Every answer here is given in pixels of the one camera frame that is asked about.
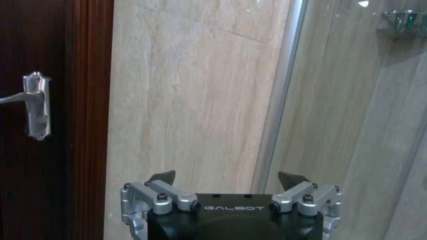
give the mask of shower enclosure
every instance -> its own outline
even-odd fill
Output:
[[[292,3],[252,190],[278,192],[277,171],[338,184],[336,239],[427,239],[425,12],[425,0]]]

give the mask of door frame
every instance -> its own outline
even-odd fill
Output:
[[[66,239],[103,238],[114,0],[65,0]]]

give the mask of chrome holder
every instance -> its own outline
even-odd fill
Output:
[[[427,12],[386,11],[381,13],[384,20],[376,29],[392,39],[427,39]]]

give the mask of silver door handle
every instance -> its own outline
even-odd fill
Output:
[[[22,77],[23,92],[0,98],[0,104],[25,102],[27,136],[38,141],[50,134],[49,80],[34,71]]]

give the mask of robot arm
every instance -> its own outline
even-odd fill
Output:
[[[120,190],[134,240],[329,240],[341,220],[338,188],[302,176],[280,172],[284,192],[273,195],[194,194],[173,187],[173,179],[174,171],[154,174]]]

